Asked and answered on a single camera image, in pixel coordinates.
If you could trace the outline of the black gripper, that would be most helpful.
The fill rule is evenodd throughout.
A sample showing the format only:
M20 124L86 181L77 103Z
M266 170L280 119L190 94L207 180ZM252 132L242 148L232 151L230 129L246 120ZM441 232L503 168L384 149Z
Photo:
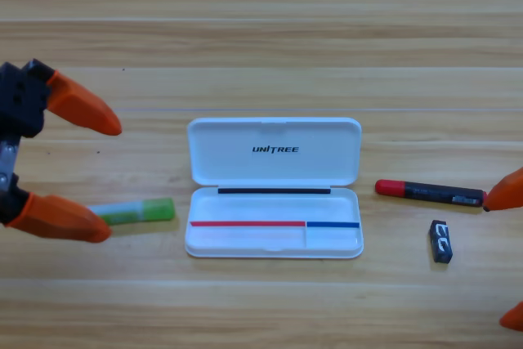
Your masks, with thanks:
M42 131L46 109L104 135L122 133L118 116L100 97L58 70L53 73L36 59L22 68L1 65L1 223L44 239L106 241L110 227L89 208L60 196L28 193L17 185L20 140Z

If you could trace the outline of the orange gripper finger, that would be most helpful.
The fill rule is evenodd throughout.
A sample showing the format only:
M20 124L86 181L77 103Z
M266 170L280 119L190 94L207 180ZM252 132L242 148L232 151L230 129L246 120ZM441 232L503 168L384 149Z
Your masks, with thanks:
M523 206L523 168L506 175L487 194L483 209L487 212L521 208Z
M511 310L507 311L499 320L499 324L518 332L523 331L523 302L519 302Z

